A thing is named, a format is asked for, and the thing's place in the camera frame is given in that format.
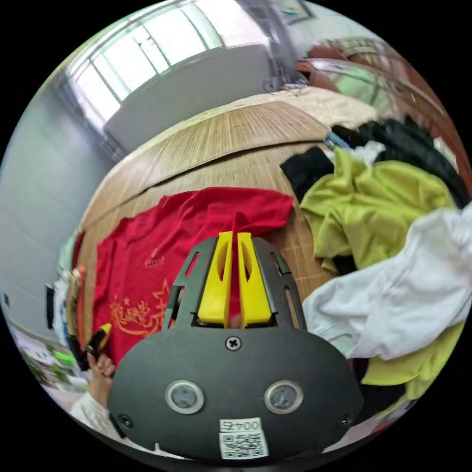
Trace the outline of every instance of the white wall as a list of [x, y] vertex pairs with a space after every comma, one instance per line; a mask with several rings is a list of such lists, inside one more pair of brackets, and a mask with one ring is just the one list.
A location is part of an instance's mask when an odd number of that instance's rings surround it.
[[46, 326], [45, 284], [113, 162], [50, 87], [23, 114], [0, 169], [0, 287], [19, 326], [55, 340]]
[[105, 129], [131, 152], [180, 121], [263, 93], [268, 78], [267, 52], [262, 45], [212, 51], [129, 95]]
[[296, 50], [304, 57], [313, 43], [322, 39], [340, 39], [347, 36], [364, 36], [382, 39], [375, 33], [329, 8], [304, 2], [315, 15], [314, 18], [289, 26]]

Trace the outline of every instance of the picture frame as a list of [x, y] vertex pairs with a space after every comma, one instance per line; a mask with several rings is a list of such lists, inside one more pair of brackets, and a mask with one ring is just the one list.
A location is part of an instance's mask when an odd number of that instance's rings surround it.
[[288, 25], [315, 17], [310, 9], [301, 0], [275, 0]]

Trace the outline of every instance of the person's arm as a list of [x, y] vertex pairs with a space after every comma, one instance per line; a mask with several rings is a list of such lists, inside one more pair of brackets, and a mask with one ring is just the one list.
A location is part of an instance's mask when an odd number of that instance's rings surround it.
[[74, 403], [69, 414], [89, 428], [92, 428], [95, 431], [127, 446], [149, 452], [151, 454], [183, 459], [183, 457], [161, 451], [157, 444], [156, 449], [154, 451], [150, 451], [135, 444], [128, 438], [122, 439], [119, 436], [112, 422], [110, 421], [108, 411], [108, 395], [110, 393], [110, 387], [112, 383], [111, 375], [115, 371], [115, 366], [113, 365], [111, 359], [103, 354], [100, 356], [98, 362], [95, 361], [93, 356], [90, 354], [87, 354], [87, 358], [90, 369], [93, 372], [93, 379], [90, 383], [88, 392]]

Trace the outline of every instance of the circular sensor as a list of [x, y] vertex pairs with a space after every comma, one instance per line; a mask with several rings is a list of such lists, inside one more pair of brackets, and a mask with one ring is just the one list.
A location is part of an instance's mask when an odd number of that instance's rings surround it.
[[177, 380], [166, 388], [166, 403], [177, 413], [196, 413], [204, 402], [202, 390], [193, 382]]
[[273, 383], [264, 394], [264, 403], [269, 411], [276, 414], [294, 412], [303, 401], [301, 387], [290, 380]]

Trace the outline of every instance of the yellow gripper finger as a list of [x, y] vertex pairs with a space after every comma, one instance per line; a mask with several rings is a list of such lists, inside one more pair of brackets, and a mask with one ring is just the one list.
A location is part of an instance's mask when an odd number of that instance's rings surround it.
[[202, 323], [228, 327], [233, 232], [220, 233], [198, 310]]
[[268, 323], [272, 312], [250, 233], [238, 233], [237, 257], [241, 325]]

